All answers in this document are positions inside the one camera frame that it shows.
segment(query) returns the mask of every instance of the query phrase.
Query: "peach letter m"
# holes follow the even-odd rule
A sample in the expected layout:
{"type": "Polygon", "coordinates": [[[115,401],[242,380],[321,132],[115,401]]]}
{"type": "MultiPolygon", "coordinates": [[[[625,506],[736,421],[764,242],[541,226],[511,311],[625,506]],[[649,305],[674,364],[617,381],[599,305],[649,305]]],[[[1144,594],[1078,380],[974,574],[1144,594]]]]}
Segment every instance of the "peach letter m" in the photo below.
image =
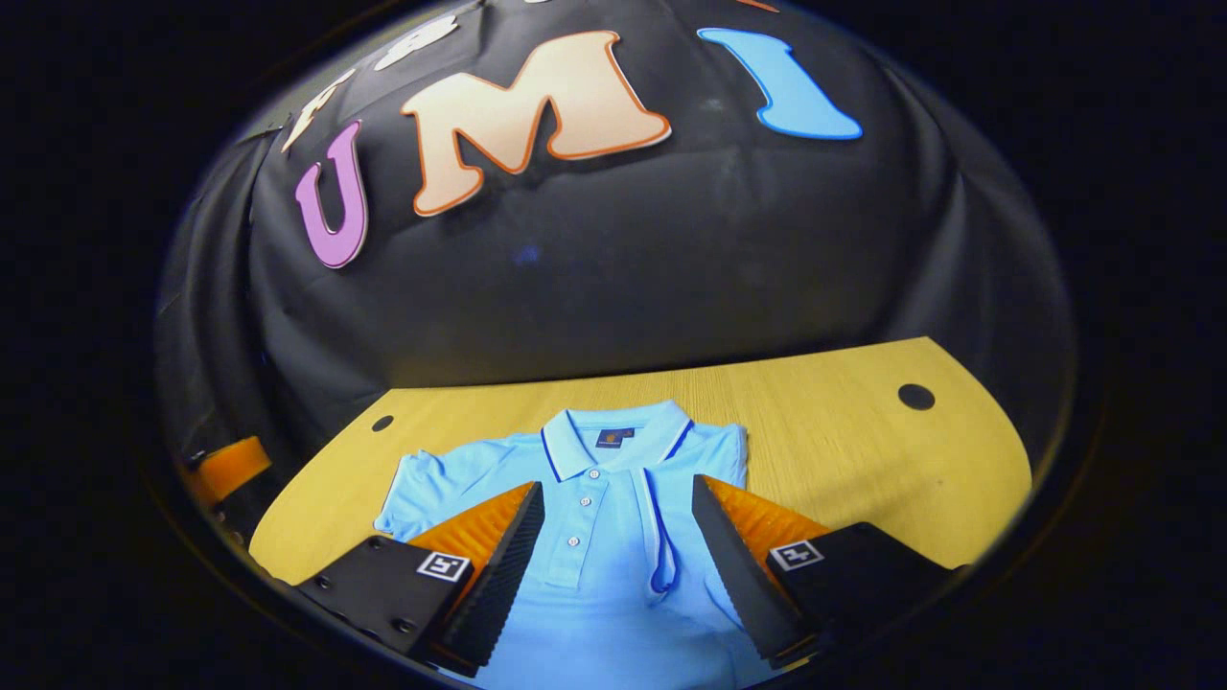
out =
{"type": "Polygon", "coordinates": [[[546,102],[558,119],[547,145],[556,158],[593,158],[664,141],[669,120],[644,108],[627,83],[614,59],[617,42],[612,31],[564,36],[537,45],[508,88],[460,72],[406,101],[400,112],[417,119],[422,161],[413,210],[433,216],[481,189],[482,171],[460,158],[458,136],[508,173],[524,172],[546,102]]]}

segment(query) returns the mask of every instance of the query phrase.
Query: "light blue polo shirt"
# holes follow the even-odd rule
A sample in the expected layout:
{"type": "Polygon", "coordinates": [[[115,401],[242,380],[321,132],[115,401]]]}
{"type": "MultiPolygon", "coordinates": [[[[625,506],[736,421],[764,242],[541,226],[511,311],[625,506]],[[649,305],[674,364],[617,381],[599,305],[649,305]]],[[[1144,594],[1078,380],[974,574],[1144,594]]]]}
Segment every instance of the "light blue polo shirt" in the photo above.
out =
{"type": "Polygon", "coordinates": [[[545,524],[481,688],[745,688],[774,673],[691,514],[696,474],[745,486],[746,430],[671,400],[563,410],[540,433],[404,457],[374,524],[407,541],[541,483],[545,524]]]}

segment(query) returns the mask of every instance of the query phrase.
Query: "purple letter u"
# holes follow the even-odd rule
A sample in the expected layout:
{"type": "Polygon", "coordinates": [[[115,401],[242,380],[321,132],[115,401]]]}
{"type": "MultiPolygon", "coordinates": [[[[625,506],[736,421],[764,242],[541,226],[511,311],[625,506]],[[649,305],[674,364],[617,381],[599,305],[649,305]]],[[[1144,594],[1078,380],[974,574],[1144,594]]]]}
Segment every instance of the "purple letter u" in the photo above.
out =
{"type": "Polygon", "coordinates": [[[315,255],[330,269],[339,269],[353,260],[362,250],[367,238],[367,195],[362,188],[362,176],[358,174],[357,146],[362,120],[341,130],[328,147],[328,157],[336,166],[336,180],[341,187],[341,204],[345,207],[345,220],[341,230],[333,231],[324,220],[324,210],[319,204],[320,165],[315,163],[303,173],[294,190],[294,199],[303,210],[303,222],[307,225],[307,238],[310,239],[315,255]]]}

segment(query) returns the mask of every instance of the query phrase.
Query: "shirt collar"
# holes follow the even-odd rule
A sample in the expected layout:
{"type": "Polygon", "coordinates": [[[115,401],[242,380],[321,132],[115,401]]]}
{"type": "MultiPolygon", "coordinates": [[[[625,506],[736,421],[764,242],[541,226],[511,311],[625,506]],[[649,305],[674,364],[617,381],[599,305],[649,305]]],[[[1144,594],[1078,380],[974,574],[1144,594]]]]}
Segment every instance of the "shirt collar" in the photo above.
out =
{"type": "Polygon", "coordinates": [[[637,427],[634,454],[652,465],[672,455],[692,425],[672,400],[622,410],[562,410],[541,428],[541,441],[555,476],[564,481],[598,464],[579,437],[580,428],[637,427]]]}

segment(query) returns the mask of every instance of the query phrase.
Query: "wooden table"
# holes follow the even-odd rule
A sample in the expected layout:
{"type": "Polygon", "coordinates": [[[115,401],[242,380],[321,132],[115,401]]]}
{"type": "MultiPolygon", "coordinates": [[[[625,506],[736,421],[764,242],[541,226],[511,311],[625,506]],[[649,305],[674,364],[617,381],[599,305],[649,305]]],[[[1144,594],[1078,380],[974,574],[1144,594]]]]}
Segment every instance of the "wooden table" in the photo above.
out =
{"type": "Polygon", "coordinates": [[[736,365],[537,383],[394,389],[286,486],[250,544],[298,583],[364,537],[400,458],[536,432],[563,409],[675,400],[703,424],[748,430],[747,489],[831,528],[872,522],[931,560],[980,556],[1031,489],[1005,413],[928,338],[736,365]],[[904,405],[920,384],[935,404],[904,405]],[[377,420],[391,422],[373,431],[377,420]]]}

